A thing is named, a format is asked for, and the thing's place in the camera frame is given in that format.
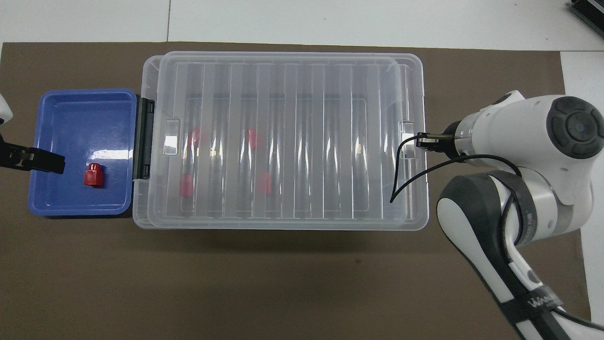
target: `plastic box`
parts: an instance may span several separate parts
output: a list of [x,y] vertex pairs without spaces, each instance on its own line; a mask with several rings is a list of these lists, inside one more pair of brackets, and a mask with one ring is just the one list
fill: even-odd
[[[389,203],[399,143],[424,131],[412,54],[171,52],[144,65],[156,101],[143,228],[418,230],[428,184]],[[410,143],[399,183],[426,168]]]

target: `black latch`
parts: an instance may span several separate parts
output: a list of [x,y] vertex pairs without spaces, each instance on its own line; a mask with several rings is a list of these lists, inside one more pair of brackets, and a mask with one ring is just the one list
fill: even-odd
[[23,171],[40,170],[63,174],[65,157],[38,148],[5,143],[0,135],[0,166]]
[[134,137],[132,178],[146,180],[151,173],[151,144],[155,102],[138,98],[137,125]]

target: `transparent plastic container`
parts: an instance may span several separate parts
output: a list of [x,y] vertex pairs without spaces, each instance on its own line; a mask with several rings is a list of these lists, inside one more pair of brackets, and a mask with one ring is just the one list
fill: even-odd
[[[412,54],[171,52],[144,66],[156,100],[143,228],[418,230],[428,184],[389,203],[399,143],[424,131]],[[404,148],[399,183],[426,168]]]

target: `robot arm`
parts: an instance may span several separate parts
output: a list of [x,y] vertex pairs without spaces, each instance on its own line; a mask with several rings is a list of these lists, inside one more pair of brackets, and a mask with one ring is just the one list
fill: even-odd
[[[499,171],[458,176],[443,190],[437,215],[445,235],[483,280],[524,339],[604,339],[604,328],[567,314],[516,246],[575,230],[592,208],[591,167],[604,146],[600,113],[578,98],[524,99],[517,91],[453,123],[430,150]],[[419,147],[425,147],[418,141]]]

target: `white table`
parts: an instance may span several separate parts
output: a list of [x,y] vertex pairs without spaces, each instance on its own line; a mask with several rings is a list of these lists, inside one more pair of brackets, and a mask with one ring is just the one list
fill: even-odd
[[[222,41],[562,51],[566,92],[604,108],[604,38],[565,0],[0,0],[0,42]],[[604,157],[597,162],[600,173]],[[582,229],[604,323],[604,178]]]

